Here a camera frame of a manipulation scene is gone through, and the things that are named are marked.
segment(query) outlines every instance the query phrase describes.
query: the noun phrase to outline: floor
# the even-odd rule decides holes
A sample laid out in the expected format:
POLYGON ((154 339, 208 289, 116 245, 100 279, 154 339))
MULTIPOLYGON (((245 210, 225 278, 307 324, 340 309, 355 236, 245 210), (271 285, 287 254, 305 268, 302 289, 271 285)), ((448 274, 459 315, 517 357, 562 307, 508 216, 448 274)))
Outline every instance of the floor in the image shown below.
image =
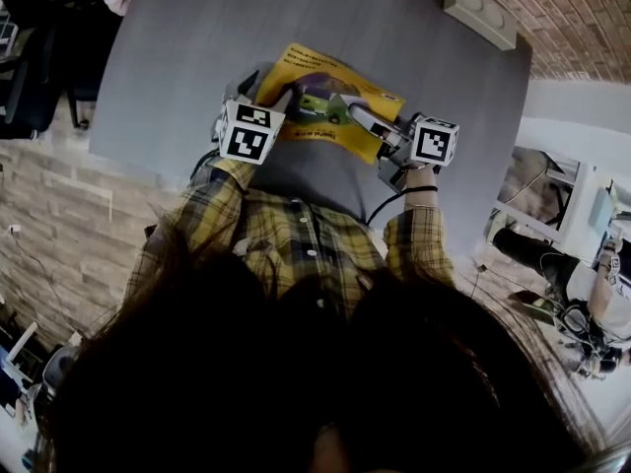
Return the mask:
MULTIPOLYGON (((81 108, 90 118, 93 108, 81 108)), ((60 100, 37 140, 0 141, 0 294, 20 325, 37 322, 47 348, 111 316, 154 209, 184 186, 91 156, 88 135, 60 100), (22 227, 15 239, 10 225, 22 227)))

